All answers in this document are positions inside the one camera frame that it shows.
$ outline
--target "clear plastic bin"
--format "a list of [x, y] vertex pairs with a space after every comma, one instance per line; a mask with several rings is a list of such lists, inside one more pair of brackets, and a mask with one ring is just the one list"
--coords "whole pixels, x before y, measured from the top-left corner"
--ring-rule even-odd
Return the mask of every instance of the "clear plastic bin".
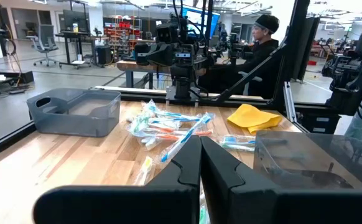
[[102, 137], [119, 123], [120, 93], [58, 88], [27, 100], [41, 133]]
[[288, 189], [362, 189], [362, 142], [332, 134], [260, 131], [253, 167]]

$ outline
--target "yellow cloth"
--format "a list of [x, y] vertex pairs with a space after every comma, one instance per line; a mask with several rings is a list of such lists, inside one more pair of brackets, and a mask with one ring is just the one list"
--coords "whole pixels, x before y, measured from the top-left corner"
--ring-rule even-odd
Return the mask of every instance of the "yellow cloth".
[[251, 105], [241, 105], [228, 121], [242, 128], [247, 128], [251, 134], [256, 131], [277, 126], [282, 120], [280, 115], [260, 111]]

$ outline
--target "computer screen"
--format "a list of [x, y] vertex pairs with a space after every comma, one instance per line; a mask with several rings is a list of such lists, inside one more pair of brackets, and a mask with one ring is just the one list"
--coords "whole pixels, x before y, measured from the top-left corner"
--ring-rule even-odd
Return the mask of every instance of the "computer screen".
[[34, 23], [34, 22], [25, 22], [25, 26], [29, 30], [34, 30], [36, 28], [36, 23]]
[[73, 30], [73, 24], [77, 23], [79, 31], [88, 32], [88, 15], [85, 15], [84, 12], [63, 10], [63, 16], [67, 30]]
[[[202, 23], [201, 14], [202, 14], [202, 9], [199, 9], [199, 8], [195, 8], [195, 7], [192, 7], [192, 6], [184, 6], [182, 8], [182, 16], [188, 16], [188, 19], [191, 22], [193, 22], [194, 24], [196, 24], [199, 28], [200, 28], [200, 25]], [[207, 10], [206, 10], [205, 11], [205, 24], [204, 24], [204, 27], [203, 27], [203, 30], [202, 30], [203, 33], [206, 32], [207, 14], [208, 13], [207, 13]], [[211, 17], [210, 38], [213, 37], [214, 30], [216, 29], [216, 25], [217, 25], [219, 19], [220, 19], [220, 13], [213, 12], [213, 16]], [[192, 29], [195, 30], [195, 32], [197, 34], [199, 34], [198, 29], [194, 25], [189, 24], [188, 25], [188, 30], [192, 30]]]

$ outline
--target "table leg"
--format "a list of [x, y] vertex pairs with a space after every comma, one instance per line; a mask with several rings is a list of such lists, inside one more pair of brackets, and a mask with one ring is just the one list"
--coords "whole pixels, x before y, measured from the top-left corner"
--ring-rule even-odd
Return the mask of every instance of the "table leg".
[[134, 88], [134, 72], [133, 71], [126, 71], [126, 87], [127, 88]]
[[68, 39], [66, 37], [65, 37], [65, 51], [67, 52], [67, 62], [68, 64], [70, 64]]
[[83, 60], [83, 49], [81, 48], [81, 38], [78, 38], [79, 41], [79, 54], [81, 54], [81, 59]]
[[92, 50], [92, 54], [93, 54], [93, 63], [94, 65], [97, 65], [97, 62], [96, 62], [96, 52], [95, 52], [95, 40], [93, 40], [91, 42], [91, 50]]
[[154, 74], [149, 72], [149, 89], [152, 90], [154, 88]]

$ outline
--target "person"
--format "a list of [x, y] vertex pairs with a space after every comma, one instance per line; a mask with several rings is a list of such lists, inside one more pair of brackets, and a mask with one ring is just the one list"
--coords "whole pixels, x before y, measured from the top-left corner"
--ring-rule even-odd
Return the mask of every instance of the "person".
[[[199, 85], [206, 88], [211, 93], [221, 93], [231, 88], [235, 83], [243, 78], [238, 74], [239, 71], [249, 73], [257, 65], [263, 62], [268, 56], [278, 48], [278, 40], [272, 39], [279, 28], [279, 19], [275, 16], [262, 15], [253, 25], [253, 37], [256, 41], [253, 46], [253, 57], [245, 61], [241, 65], [230, 66], [214, 66], [208, 73], [199, 78]], [[264, 99], [271, 99], [274, 95], [279, 63], [277, 65], [266, 65], [267, 70], [258, 74], [262, 78], [261, 82], [252, 80], [249, 83], [248, 95], [261, 96]], [[243, 94], [243, 89], [236, 90], [237, 95]]]
[[[236, 70], [249, 73], [279, 46], [278, 40], [272, 38], [279, 28], [279, 19], [275, 16], [261, 15], [253, 25], [253, 37], [256, 43], [253, 46], [253, 58], [245, 61], [242, 65], [237, 65]], [[248, 95], [261, 96], [264, 99], [271, 99], [274, 95], [279, 63], [277, 65], [267, 65], [268, 69], [259, 73], [257, 76], [262, 81], [252, 80], [249, 82]]]

